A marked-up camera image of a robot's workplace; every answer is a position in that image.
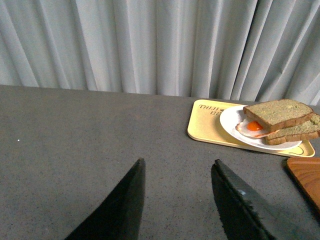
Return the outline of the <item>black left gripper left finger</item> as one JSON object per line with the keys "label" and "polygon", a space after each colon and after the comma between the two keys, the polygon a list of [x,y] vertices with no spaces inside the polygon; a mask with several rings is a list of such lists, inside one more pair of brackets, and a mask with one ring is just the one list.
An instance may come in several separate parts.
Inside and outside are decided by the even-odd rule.
{"label": "black left gripper left finger", "polygon": [[138,159],[111,193],[67,240],[137,240],[142,219],[146,163]]}

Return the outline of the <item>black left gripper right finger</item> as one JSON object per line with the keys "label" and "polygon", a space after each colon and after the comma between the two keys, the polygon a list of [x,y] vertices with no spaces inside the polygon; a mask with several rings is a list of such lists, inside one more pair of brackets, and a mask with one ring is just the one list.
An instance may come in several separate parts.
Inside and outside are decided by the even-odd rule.
{"label": "black left gripper right finger", "polygon": [[220,159],[211,167],[215,204],[229,240],[314,240]]}

